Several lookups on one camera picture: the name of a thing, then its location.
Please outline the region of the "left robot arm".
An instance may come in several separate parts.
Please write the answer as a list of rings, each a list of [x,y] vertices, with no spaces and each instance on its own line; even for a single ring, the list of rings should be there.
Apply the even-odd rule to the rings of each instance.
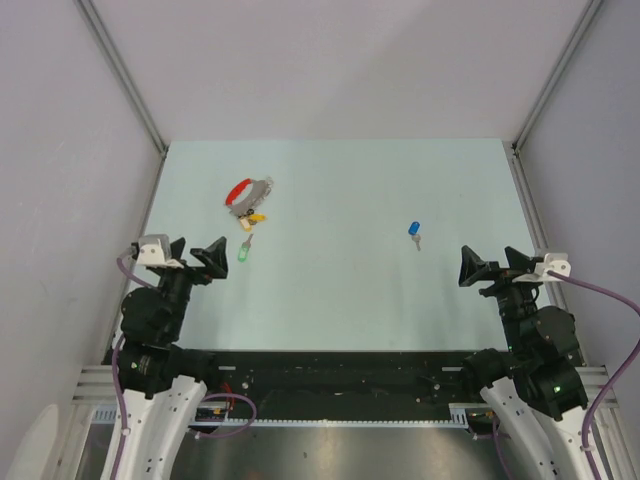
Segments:
[[[191,291],[228,275],[227,240],[182,253],[186,241],[165,234],[131,244],[117,265],[136,289],[125,295],[120,335],[112,348],[116,423],[104,479],[167,479],[188,425],[202,400],[221,387],[215,354],[177,342]]]

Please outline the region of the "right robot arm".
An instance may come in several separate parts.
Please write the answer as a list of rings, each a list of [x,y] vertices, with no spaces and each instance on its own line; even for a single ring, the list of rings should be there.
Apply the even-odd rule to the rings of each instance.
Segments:
[[[556,306],[538,307],[539,288],[569,276],[565,254],[528,257],[505,250],[508,264],[461,249],[458,284],[486,283],[480,294],[497,302],[507,349],[484,349],[462,363],[461,388],[494,412],[494,430],[506,433],[527,479],[604,479],[605,465],[587,419],[589,400],[574,364],[575,319]]]

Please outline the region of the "red handled metal key holder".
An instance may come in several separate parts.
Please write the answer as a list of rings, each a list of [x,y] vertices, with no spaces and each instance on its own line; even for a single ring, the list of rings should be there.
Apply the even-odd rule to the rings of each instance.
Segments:
[[[272,187],[273,180],[270,177],[259,180],[246,178],[230,190],[224,205],[234,217],[248,217],[269,196]]]

